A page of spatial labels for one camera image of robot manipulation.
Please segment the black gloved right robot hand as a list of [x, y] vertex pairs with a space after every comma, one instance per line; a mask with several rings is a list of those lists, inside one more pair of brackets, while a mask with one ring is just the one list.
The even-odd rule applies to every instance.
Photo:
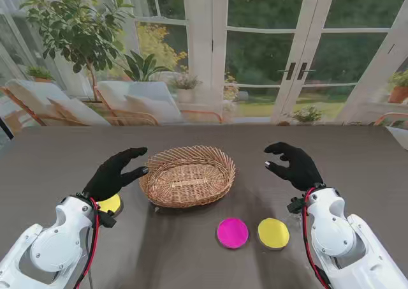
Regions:
[[277, 142], [264, 149], [265, 153], [279, 155], [281, 161], [287, 161], [288, 167], [266, 161], [266, 168], [283, 180], [289, 181], [300, 191], [323, 184], [323, 179], [312, 158], [301, 148], [285, 142]]

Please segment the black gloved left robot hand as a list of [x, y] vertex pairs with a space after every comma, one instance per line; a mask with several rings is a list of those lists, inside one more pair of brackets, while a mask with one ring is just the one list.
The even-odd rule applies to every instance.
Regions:
[[149, 172], [146, 166], [122, 173], [132, 159], [143, 156], [146, 147], [129, 148], [108, 158], [99, 166], [82, 193], [95, 202], [105, 201], [117, 194], [123, 187], [143, 177]]

